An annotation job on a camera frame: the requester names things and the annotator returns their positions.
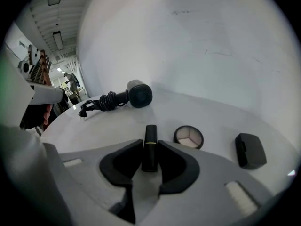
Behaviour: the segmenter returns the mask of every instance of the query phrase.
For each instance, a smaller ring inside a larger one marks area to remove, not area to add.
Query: ceiling
[[[31,0],[30,14],[43,40],[56,60],[76,54],[76,37],[81,14],[87,0],[61,0],[48,6],[47,0]],[[52,33],[61,31],[63,50],[58,50]]]

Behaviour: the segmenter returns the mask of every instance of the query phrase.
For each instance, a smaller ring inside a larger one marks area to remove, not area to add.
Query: white table
[[[45,130],[41,140],[54,144],[59,153],[66,153],[144,139],[145,127],[149,124],[157,125],[158,139],[172,141],[179,126],[191,125],[204,136],[201,150],[223,156],[237,165],[236,136],[241,132],[257,135],[267,164],[248,172],[273,194],[288,187],[293,179],[288,174],[298,167],[299,155],[284,136],[252,113],[231,105],[153,91],[153,101],[145,108],[132,108],[129,103],[111,112],[87,112],[87,118],[80,118],[82,103],[61,114]]]

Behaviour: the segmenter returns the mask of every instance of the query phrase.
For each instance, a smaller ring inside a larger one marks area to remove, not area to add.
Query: black power cord
[[[80,117],[87,117],[87,111],[99,110],[99,111],[112,111],[117,106],[124,106],[129,101],[128,90],[123,93],[116,94],[110,91],[108,95],[100,96],[99,100],[87,100],[80,106],[81,111],[79,112]]]

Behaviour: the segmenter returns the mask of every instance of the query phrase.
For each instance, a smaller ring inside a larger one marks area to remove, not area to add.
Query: black cable
[[[108,95],[100,96],[99,100],[87,100],[84,104],[80,106],[81,111],[79,112],[79,116],[86,117],[87,111],[100,110],[100,111],[112,111],[117,106],[124,106],[128,102],[128,90],[125,91],[126,102],[119,104],[116,100],[116,93],[110,91]]]

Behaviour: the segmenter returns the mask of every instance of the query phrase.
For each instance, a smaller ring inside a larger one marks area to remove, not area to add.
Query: person
[[[68,74],[68,73],[64,73],[64,77],[67,76],[67,81],[66,83],[70,82],[70,89],[72,91],[72,93],[76,94],[78,96],[78,98],[80,98],[79,96],[79,92],[77,91],[77,86],[76,86],[76,82],[74,77],[72,76],[72,74]]]

